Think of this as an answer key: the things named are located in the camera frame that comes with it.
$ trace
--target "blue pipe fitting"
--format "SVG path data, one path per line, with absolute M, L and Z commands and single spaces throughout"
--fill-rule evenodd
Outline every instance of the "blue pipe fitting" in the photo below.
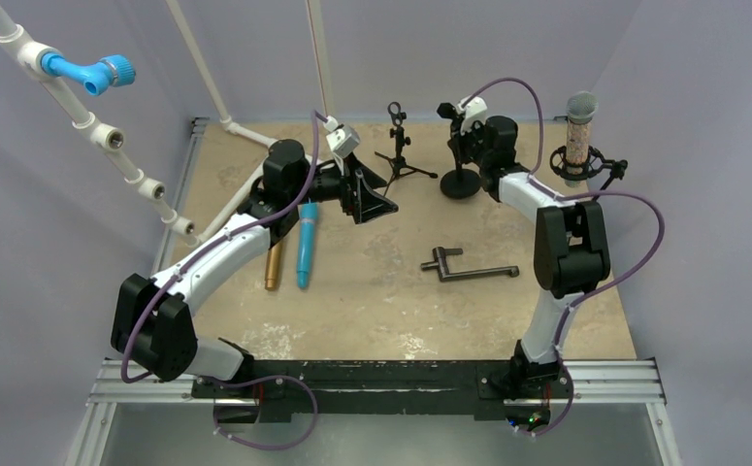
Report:
M 136 80 L 136 70 L 124 55 L 110 55 L 93 65 L 77 65 L 58 53 L 45 53 L 41 67 L 51 76 L 69 78 L 80 83 L 90 95 L 101 95 L 108 87 L 121 87 Z

